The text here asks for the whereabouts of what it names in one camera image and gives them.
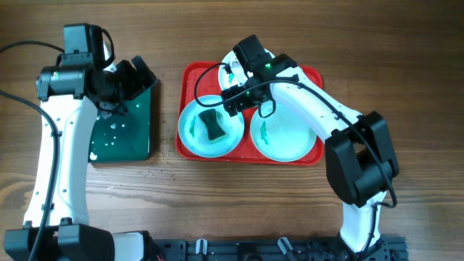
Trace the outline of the white plate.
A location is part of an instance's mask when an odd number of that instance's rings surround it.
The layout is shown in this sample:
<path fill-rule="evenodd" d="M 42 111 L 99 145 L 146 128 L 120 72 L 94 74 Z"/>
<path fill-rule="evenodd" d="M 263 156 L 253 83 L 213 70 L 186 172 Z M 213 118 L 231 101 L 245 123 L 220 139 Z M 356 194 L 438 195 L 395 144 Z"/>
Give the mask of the white plate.
<path fill-rule="evenodd" d="M 235 85 L 244 87 L 247 79 L 254 76 L 252 72 L 244 72 L 233 51 L 230 51 L 223 58 L 222 62 L 228 65 L 222 66 L 217 73 L 218 83 L 222 91 Z"/>

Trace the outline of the green scrubbing sponge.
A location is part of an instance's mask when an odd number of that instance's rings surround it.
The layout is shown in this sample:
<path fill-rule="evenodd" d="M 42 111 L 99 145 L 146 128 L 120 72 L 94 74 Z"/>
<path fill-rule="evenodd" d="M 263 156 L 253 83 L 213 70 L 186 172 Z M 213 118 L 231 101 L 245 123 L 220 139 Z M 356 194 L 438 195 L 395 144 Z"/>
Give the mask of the green scrubbing sponge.
<path fill-rule="evenodd" d="M 215 109 L 207 109 L 200 112 L 199 119 L 207 129 L 207 138 L 211 144 L 217 143 L 227 136 L 227 133 L 218 123 L 218 113 Z"/>

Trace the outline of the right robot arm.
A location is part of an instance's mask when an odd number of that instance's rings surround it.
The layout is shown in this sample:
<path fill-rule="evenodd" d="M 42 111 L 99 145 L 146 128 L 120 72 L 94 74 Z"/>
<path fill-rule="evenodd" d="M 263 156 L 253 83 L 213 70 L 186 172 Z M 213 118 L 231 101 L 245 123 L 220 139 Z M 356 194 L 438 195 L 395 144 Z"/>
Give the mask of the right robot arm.
<path fill-rule="evenodd" d="M 234 75 L 219 78 L 229 115 L 272 102 L 288 107 L 316 132 L 325 144 L 328 182 L 343 202 L 342 244 L 358 260 L 374 253 L 380 209 L 397 205 L 384 202 L 387 194 L 395 197 L 392 180 L 399 173 L 385 119 L 344 106 L 285 54 L 231 51 L 223 62 Z"/>

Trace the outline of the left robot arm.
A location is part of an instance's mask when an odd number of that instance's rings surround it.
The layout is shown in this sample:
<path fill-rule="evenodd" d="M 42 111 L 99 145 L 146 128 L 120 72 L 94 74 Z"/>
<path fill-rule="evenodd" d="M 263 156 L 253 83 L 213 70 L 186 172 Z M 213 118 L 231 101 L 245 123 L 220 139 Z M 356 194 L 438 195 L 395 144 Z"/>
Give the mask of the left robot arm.
<path fill-rule="evenodd" d="M 13 260 L 162 260 L 148 231 L 110 233 L 88 224 L 86 173 L 99 104 L 124 104 L 157 85 L 140 56 L 110 63 L 69 54 L 37 79 L 42 116 L 34 195 L 21 229 L 8 230 Z"/>

